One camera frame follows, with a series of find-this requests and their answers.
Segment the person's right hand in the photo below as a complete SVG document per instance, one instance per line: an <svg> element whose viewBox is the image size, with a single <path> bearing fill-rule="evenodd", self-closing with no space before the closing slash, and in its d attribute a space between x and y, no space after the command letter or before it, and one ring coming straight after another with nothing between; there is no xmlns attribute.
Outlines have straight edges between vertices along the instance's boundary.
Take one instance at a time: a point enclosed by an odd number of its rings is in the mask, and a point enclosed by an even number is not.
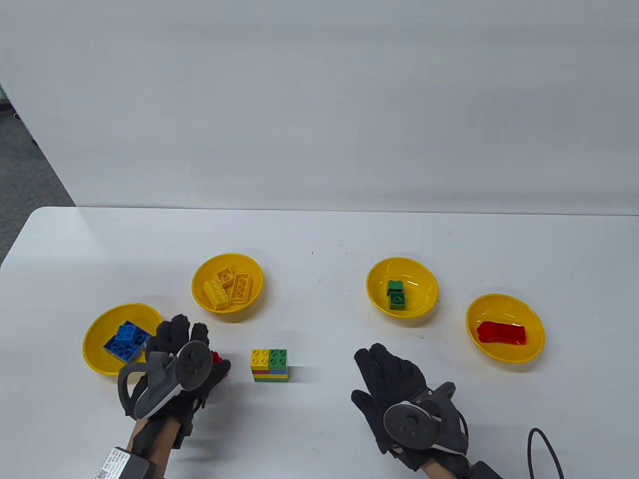
<svg viewBox="0 0 639 479"><path fill-rule="evenodd" d="M390 453L414 472L423 468L430 478L445 477L447 473L458 479L469 478L470 465L465 456L440 450L402 449L383 425L388 408L427 387L421 370L411 361L394 356L380 343L358 349L354 360L367 391L353 390L351 400L368 422L379 451Z"/></svg>

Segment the person's left hand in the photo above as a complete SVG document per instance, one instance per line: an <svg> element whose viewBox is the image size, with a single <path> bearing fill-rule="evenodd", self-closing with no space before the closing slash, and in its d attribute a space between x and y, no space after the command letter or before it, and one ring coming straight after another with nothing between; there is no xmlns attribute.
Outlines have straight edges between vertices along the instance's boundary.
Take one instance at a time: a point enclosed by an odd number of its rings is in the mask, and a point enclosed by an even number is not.
<svg viewBox="0 0 639 479"><path fill-rule="evenodd" d="M209 346L208 327L190 324L183 314L163 321L147 342L143 363L126 365L118 375L118 395L125 414L146 420L135 436L132 452L149 457L169 420L176 420L178 433L173 449L180 449L193 429L195 413L231 369Z"/></svg>

